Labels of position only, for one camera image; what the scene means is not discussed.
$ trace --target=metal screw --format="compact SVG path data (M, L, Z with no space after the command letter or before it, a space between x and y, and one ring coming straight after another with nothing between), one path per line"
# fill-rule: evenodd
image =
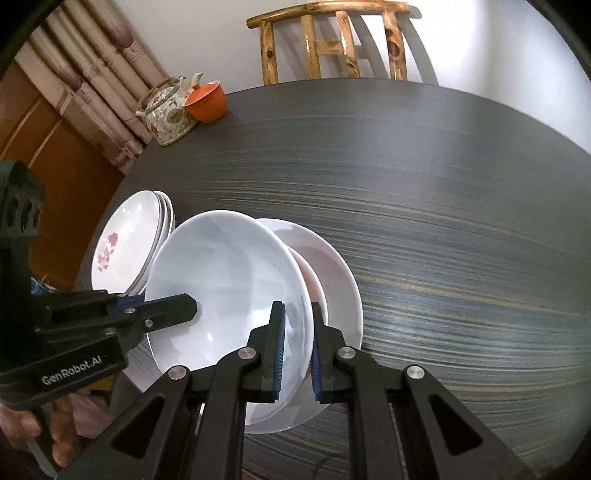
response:
M415 380L420 380L422 377L425 376L425 370L423 370L418 365L411 365L407 368L407 375L410 378L414 378Z
M238 350L238 356L243 360L250 360L251 358L255 358L256 350L249 346L245 346Z
M172 367L170 370L168 370L168 376L173 380L180 380L181 378L184 378L185 375L187 375L187 369L185 367L181 367L180 365Z
M355 356L355 349L350 346L342 346L339 348L338 353L341 358L353 358Z

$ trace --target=pink flower pattern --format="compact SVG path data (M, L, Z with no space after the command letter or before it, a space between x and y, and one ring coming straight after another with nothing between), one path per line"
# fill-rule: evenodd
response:
M97 260L99 263L99 272L106 270L109 268L109 261L111 260L111 255L115 252L115 246L117 245L117 233L113 232L107 237L108 245L105 246L102 253L99 254Z

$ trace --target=wooden grain tabletop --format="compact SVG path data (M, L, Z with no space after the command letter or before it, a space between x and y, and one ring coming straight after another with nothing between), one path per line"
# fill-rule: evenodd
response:
M151 142L95 240L142 189L166 192L177 223L231 209L311 228L359 284L364 350L425 366L543 471L591 423L590 185L589 155L504 105L411 82L308 80L233 93L221 121ZM90 288L94 244L78 288ZM134 352L138 383L156 375L146 357ZM248 436L244 465L267 479L348 478L344 408Z

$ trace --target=wooden chair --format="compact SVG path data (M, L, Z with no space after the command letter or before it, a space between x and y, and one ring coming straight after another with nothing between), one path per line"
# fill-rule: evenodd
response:
M386 42L388 44L388 60L390 78L406 80L406 57L404 42L398 28L397 14L408 12L408 4L391 0L324 0L322 2L275 10L266 14L249 18L248 28L261 29L261 63L262 78L265 85L277 83L277 59L275 57L275 38L273 23L292 18L301 18L301 29L306 46L306 66L308 77L320 78L320 62L318 55L344 56L349 77L359 77L359 66L355 58L355 45L347 12L381 13L384 20ZM314 35L313 15L334 13L339 28L338 41L317 42Z

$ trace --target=floral teapot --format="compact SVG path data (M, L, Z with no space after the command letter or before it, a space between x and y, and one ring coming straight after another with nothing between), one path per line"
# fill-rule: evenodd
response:
M135 113L163 147L188 134L198 121L182 107L185 97L199 87L203 73L189 82L185 77L165 78L139 101Z

